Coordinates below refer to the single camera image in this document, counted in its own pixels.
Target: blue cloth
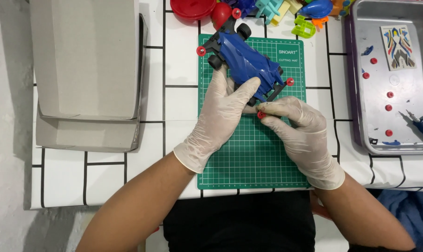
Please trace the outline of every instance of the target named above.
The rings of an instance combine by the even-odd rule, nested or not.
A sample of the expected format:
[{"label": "blue cloth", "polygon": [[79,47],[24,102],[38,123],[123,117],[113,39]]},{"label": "blue cloth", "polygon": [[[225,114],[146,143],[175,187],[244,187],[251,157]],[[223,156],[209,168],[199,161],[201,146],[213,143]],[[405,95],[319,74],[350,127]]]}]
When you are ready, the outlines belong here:
[{"label": "blue cloth", "polygon": [[405,227],[418,251],[423,251],[423,192],[383,190],[378,200]]}]

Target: cardboard box lid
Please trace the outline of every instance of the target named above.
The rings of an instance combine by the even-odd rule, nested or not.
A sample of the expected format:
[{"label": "cardboard box lid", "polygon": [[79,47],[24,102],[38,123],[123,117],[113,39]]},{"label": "cardboard box lid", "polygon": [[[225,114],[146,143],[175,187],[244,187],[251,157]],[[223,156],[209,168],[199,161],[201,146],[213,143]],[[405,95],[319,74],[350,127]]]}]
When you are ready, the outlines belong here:
[{"label": "cardboard box lid", "polygon": [[138,147],[138,118],[94,121],[43,117],[37,108],[36,145],[88,152],[128,152]]},{"label": "cardboard box lid", "polygon": [[31,0],[30,8],[43,115],[135,118],[138,1]]}]

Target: forearm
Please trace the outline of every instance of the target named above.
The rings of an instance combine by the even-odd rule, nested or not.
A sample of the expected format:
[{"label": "forearm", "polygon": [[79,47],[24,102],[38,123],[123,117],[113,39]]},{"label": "forearm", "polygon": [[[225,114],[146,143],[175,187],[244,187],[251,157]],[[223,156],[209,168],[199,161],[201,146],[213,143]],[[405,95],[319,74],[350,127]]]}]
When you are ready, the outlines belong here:
[{"label": "forearm", "polygon": [[95,214],[77,251],[128,251],[146,239],[195,175],[171,152],[120,188]]},{"label": "forearm", "polygon": [[315,189],[350,244],[396,250],[415,248],[400,222],[350,175],[335,190]]}]

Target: red bowl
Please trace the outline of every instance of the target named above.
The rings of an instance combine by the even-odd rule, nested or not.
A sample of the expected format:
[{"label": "red bowl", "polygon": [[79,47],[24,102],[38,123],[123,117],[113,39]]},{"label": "red bowl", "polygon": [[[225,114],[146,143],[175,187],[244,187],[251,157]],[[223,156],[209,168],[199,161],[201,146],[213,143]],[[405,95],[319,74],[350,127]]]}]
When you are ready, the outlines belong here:
[{"label": "red bowl", "polygon": [[171,0],[172,11],[187,20],[199,20],[209,15],[216,0]]}]

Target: blue car body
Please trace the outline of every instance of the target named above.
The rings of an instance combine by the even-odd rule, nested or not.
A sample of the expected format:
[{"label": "blue car body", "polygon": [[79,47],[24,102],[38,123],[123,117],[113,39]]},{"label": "blue car body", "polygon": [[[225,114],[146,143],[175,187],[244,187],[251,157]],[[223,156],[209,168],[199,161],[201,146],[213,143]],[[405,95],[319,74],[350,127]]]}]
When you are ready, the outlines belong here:
[{"label": "blue car body", "polygon": [[229,66],[230,74],[236,84],[241,85],[252,77],[261,80],[257,92],[253,97],[266,102],[263,95],[267,95],[274,87],[275,82],[284,86],[278,72],[279,63],[269,60],[257,50],[251,48],[241,37],[229,32],[219,32],[221,45],[220,53]]}]

